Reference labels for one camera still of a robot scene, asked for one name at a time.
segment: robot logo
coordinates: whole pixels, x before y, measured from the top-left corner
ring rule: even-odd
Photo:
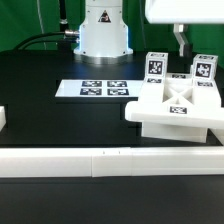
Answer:
[[[109,17],[109,15],[108,15],[108,13],[107,13],[106,10],[104,10],[104,12],[103,12],[103,14],[102,14],[102,16],[100,17],[100,19],[99,19],[98,22],[99,22],[99,23],[111,23],[111,21],[110,21],[110,17]]]

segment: cable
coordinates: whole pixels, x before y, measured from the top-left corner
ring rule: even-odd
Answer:
[[[140,12],[140,19],[141,19],[143,46],[144,46],[144,50],[146,50],[147,46],[146,46],[146,39],[145,39],[144,13],[143,13],[142,0],[139,0],[139,12]]]
[[[42,19],[42,15],[41,15],[40,0],[37,0],[37,12],[38,12],[38,17],[39,17],[39,21],[40,21],[41,32],[42,32],[42,34],[44,34],[45,31],[44,31],[43,19]],[[44,49],[47,50],[47,46],[46,46],[45,42],[44,42]]]
[[[64,34],[65,34],[64,32],[53,32],[53,33],[44,33],[44,34],[35,35],[35,36],[29,37],[26,40],[19,43],[17,46],[14,47],[14,50],[19,50],[20,47],[22,47],[23,45],[25,45],[35,39],[39,39],[39,38],[43,38],[43,37],[50,37],[50,36],[60,36],[60,35],[64,35]]]
[[[25,50],[27,47],[33,44],[39,44],[39,43],[57,43],[61,40],[39,40],[39,41],[33,41],[31,43],[26,44],[24,47],[22,47],[22,50]],[[75,40],[66,40],[67,42],[76,43]]]
[[[24,47],[22,47],[22,50],[25,50],[27,47],[33,44],[39,44],[39,43],[56,43],[58,40],[39,40],[39,41],[33,41],[31,43],[26,44]]]
[[[68,20],[66,18],[65,0],[58,0],[60,11],[60,31],[65,31],[69,28]]]

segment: white structure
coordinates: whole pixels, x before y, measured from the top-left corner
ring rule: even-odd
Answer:
[[[197,55],[192,74],[168,73],[157,79],[160,75],[148,75],[149,55],[152,52],[146,57],[139,99],[129,102],[125,111],[127,120],[142,122],[143,137],[205,142],[208,128],[224,129],[224,109],[214,81],[217,56]]]
[[[94,64],[127,61],[128,27],[122,19],[122,0],[86,0],[86,18],[80,26],[75,59]]]
[[[145,14],[150,23],[224,23],[222,0],[146,0]]]

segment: white plastic block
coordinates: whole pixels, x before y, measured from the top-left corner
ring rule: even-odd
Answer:
[[[164,78],[167,73],[168,53],[149,52],[146,56],[145,76]]]
[[[92,150],[0,149],[0,177],[91,177]]]
[[[190,142],[206,142],[207,128],[165,125],[143,122],[142,136]]]
[[[193,62],[193,78],[199,80],[214,80],[218,56],[198,54]]]
[[[164,79],[146,77],[140,90],[140,103],[162,103],[164,95]]]
[[[125,109],[129,121],[186,127],[224,129],[224,108],[201,108],[183,105],[154,105],[149,107],[138,102],[129,102]]]
[[[2,130],[5,124],[6,124],[5,108],[0,107],[0,131]]]
[[[192,85],[192,75],[183,73],[167,73],[166,84]]]
[[[201,108],[220,108],[221,97],[215,81],[195,79],[193,83],[192,102]]]
[[[223,147],[136,148],[132,175],[208,175],[224,173]]]
[[[132,153],[126,149],[102,149],[92,157],[92,176],[131,176]]]

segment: black cable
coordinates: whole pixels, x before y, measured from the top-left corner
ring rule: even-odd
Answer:
[[[31,43],[26,44],[24,47],[22,47],[22,50],[25,50],[27,47],[33,45],[33,44],[39,44],[39,43],[58,43],[61,40],[39,40],[39,41],[33,41]],[[70,42],[70,43],[76,43],[75,40],[72,39],[66,39],[66,42]]]
[[[32,37],[27,38],[26,40],[22,41],[20,44],[14,47],[14,50],[19,50],[20,47],[22,47],[24,44],[29,43],[32,40],[43,38],[43,37],[50,37],[50,36],[59,36],[59,35],[64,35],[64,32],[53,32],[53,33],[44,33],[44,34],[39,34],[35,35]]]
[[[141,31],[142,31],[143,46],[144,46],[144,50],[146,50],[147,46],[146,46],[145,27],[144,27],[145,14],[143,13],[142,0],[139,0],[139,12],[140,12],[140,19],[141,19]]]
[[[65,31],[66,29],[69,28],[66,17],[65,0],[59,0],[59,10],[60,10],[60,31]]]
[[[33,41],[31,43],[26,44],[24,47],[22,47],[22,50],[25,50],[27,47],[33,44],[39,44],[39,43],[56,43],[58,40],[39,40],[39,41]]]

